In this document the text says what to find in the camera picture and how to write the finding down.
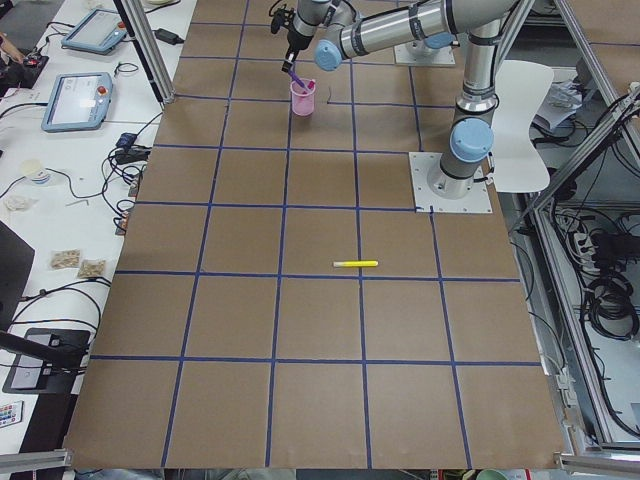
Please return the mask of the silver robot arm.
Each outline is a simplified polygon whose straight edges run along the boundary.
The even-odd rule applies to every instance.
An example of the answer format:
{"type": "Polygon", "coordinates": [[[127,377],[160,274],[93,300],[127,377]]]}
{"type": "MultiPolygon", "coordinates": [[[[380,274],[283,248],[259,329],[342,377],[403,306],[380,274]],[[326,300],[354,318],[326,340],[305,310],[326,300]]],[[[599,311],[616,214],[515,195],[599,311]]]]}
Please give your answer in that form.
{"type": "Polygon", "coordinates": [[[443,32],[409,42],[406,44],[406,50],[414,57],[433,57],[441,52],[450,51],[456,41],[454,34],[443,32]]]}
{"type": "Polygon", "coordinates": [[[516,7],[514,1],[500,0],[417,1],[365,17],[348,1],[300,1],[292,8],[277,1],[269,16],[273,33],[288,32],[282,65],[287,74],[309,46],[315,48],[316,65],[334,71],[348,59],[391,47],[403,48],[415,58],[438,57],[452,49],[459,35],[466,35],[463,83],[449,145],[427,175],[436,195],[461,199],[493,147],[502,33],[516,7]]]}

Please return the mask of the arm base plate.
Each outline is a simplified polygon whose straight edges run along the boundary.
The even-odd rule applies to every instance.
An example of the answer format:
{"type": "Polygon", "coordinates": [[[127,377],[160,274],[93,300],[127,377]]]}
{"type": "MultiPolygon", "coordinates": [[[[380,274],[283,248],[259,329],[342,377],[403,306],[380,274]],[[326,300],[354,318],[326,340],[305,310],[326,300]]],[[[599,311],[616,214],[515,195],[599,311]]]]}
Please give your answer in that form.
{"type": "Polygon", "coordinates": [[[453,49],[433,57],[414,57],[406,50],[406,44],[394,47],[395,63],[398,65],[418,67],[453,67],[455,65],[453,49]]]}
{"type": "Polygon", "coordinates": [[[420,213],[492,214],[482,168],[464,180],[448,177],[440,169],[439,152],[409,152],[414,209],[420,213]]]}

